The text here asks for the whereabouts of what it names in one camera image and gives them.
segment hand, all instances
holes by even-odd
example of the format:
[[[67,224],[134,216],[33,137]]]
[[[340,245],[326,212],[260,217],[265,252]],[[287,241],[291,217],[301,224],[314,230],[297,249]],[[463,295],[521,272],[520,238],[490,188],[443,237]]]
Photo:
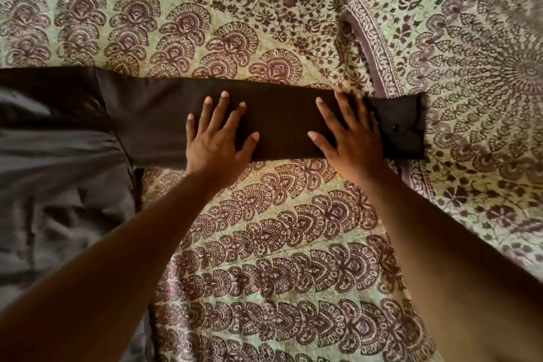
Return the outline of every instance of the hand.
[[[370,127],[368,110],[361,98],[356,98],[357,118],[345,95],[336,90],[335,96],[348,126],[347,129],[342,126],[321,98],[316,98],[316,106],[326,125],[333,132],[338,148],[334,149],[324,136],[317,132],[307,132],[307,135],[322,150],[337,173],[363,188],[367,180],[378,177],[384,169],[389,170],[383,158],[379,125],[375,115],[371,113],[372,127]]]
[[[251,162],[251,155],[260,134],[252,133],[236,152],[234,139],[240,119],[245,113],[245,102],[241,102],[230,113],[227,123],[219,129],[228,106],[228,92],[221,93],[215,111],[213,100],[208,96],[198,123],[198,133],[194,131],[194,115],[187,119],[187,174],[198,175],[216,187],[216,191],[232,185],[245,167]]]

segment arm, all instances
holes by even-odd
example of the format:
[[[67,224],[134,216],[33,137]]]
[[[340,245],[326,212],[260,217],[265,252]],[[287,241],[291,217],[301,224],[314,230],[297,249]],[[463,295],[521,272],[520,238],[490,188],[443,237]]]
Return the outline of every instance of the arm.
[[[165,197],[37,284],[0,314],[6,360],[118,361],[181,239],[207,202],[233,184],[258,133],[236,152],[244,104],[224,128],[228,96],[204,103],[194,132],[187,120],[187,175]]]
[[[336,99],[344,129],[317,106],[338,148],[309,132],[330,164],[360,186],[394,245],[417,311],[448,362],[543,359],[543,287],[530,274],[407,187],[383,160],[377,121]]]

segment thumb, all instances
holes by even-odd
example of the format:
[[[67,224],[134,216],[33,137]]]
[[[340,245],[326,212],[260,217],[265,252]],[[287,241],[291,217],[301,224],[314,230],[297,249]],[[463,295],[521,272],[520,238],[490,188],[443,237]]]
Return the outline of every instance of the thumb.
[[[337,156],[337,150],[327,141],[327,139],[317,132],[307,132],[309,139],[313,140],[313,143],[324,153],[326,159],[330,160],[334,156]]]
[[[259,132],[251,133],[248,136],[248,138],[245,139],[245,142],[243,143],[241,150],[237,153],[237,157],[243,160],[246,160],[247,163],[249,163],[251,161],[251,155],[253,154],[253,151],[255,150],[255,147],[259,139],[260,139]]]

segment patterned pillow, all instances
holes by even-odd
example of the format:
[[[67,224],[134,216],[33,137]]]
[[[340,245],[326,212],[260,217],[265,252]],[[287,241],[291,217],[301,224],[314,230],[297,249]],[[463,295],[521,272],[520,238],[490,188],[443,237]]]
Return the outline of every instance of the patterned pillow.
[[[419,193],[543,276],[543,0],[351,0],[376,94],[427,94]]]

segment paisley pattern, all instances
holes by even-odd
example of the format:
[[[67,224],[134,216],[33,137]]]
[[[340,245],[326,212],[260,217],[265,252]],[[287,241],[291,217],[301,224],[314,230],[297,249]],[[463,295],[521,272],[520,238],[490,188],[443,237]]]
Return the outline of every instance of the paisley pattern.
[[[0,65],[372,91],[349,0],[2,0]],[[149,170],[145,204],[183,176]],[[326,160],[257,162],[198,216],[153,300],[160,359],[440,361],[367,197]]]
[[[376,91],[428,99],[411,186],[543,277],[543,0],[352,0]]]

